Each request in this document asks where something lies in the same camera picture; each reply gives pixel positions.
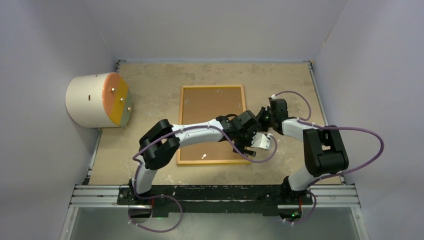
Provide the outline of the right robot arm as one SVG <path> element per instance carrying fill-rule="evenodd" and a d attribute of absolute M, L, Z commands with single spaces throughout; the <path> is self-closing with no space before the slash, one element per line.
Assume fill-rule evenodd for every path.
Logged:
<path fill-rule="evenodd" d="M 280 196 L 288 204 L 300 198 L 301 192 L 320 177 L 335 175 L 349 166 L 348 155 L 339 130 L 302 124 L 290 117 L 283 98 L 269 98 L 269 106 L 262 107 L 256 116 L 262 131 L 272 128 L 286 137 L 303 143 L 304 165 L 285 177 Z"/>

